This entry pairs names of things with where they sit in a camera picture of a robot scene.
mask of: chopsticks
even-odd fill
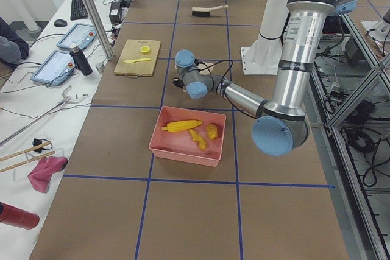
[[[39,145],[34,146],[34,147],[30,147],[29,149],[25,149],[25,150],[22,150],[22,151],[20,151],[20,152],[15,152],[15,153],[13,153],[13,154],[11,154],[11,155],[4,156],[4,157],[0,158],[0,161],[5,161],[5,160],[7,160],[7,159],[9,159],[9,158],[14,158],[14,157],[16,157],[16,156],[18,156],[18,155],[26,154],[27,152],[31,152],[31,151],[33,151],[33,150],[35,150],[35,149],[40,149],[41,147],[48,146],[49,144],[51,144],[51,141],[48,141],[48,142],[39,144]],[[19,166],[22,166],[22,165],[24,165],[24,164],[30,163],[30,162],[32,162],[32,161],[40,160],[41,158],[45,158],[45,157],[47,157],[47,156],[49,156],[49,155],[53,155],[53,154],[55,154],[55,151],[51,151],[51,152],[48,152],[48,153],[44,153],[44,154],[42,154],[42,155],[35,156],[35,157],[31,158],[31,159],[28,159],[28,158],[26,157],[26,158],[27,158],[26,161],[22,161],[22,162],[20,162],[20,163],[13,164],[12,166],[5,167],[5,168],[3,168],[3,169],[0,170],[0,173],[3,173],[3,172],[5,172],[5,171],[7,171],[7,170],[14,169],[14,168],[16,168],[16,167],[19,167]]]

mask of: tablet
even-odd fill
[[[30,79],[34,82],[60,85],[69,78],[75,67],[69,52],[56,50],[50,54]]]
[[[84,50],[95,39],[96,31],[90,24],[75,24],[69,32],[57,43],[57,47],[63,50],[69,50],[71,43],[76,43],[77,46]]]

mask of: computer mouse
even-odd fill
[[[65,21],[64,19],[57,19],[54,21],[55,27],[66,27],[67,25],[68,25],[68,22]]]

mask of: metal tongs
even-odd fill
[[[33,121],[31,121],[26,126],[22,127],[18,131],[16,131],[14,134],[11,134],[10,136],[8,136],[5,140],[1,141],[0,142],[0,147],[2,147],[5,143],[10,141],[16,135],[18,135],[21,132],[25,131],[25,129],[29,128],[32,124],[36,123],[39,119],[41,119],[44,115],[50,113],[52,110],[54,110],[54,109],[56,109],[56,108],[58,108],[58,107],[60,107],[60,106],[62,106],[64,104],[78,104],[79,102],[81,102],[82,100],[84,100],[85,98],[88,97],[88,94],[83,94],[83,97],[81,99],[78,99],[78,96],[76,96],[76,99],[72,99],[70,96],[67,95],[68,91],[70,91],[71,88],[72,88],[71,86],[68,86],[67,88],[65,88],[63,90],[63,92],[62,92],[62,100],[60,102],[58,102],[53,107],[51,107],[50,109],[45,111],[43,114],[41,114],[38,117],[36,117]]]

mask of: blue joint cap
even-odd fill
[[[272,116],[262,116],[252,128],[252,139],[257,148],[267,155],[286,155],[293,149],[293,135],[281,120]]]
[[[196,100],[204,97],[208,91],[207,86],[201,82],[191,82],[185,87],[187,93],[190,95],[190,98]]]
[[[194,54],[187,49],[178,51],[175,56],[175,63],[178,67],[189,67],[195,62]]]
[[[343,13],[349,13],[356,8],[358,0],[353,0],[344,4],[336,6],[336,9],[330,15],[342,15]]]

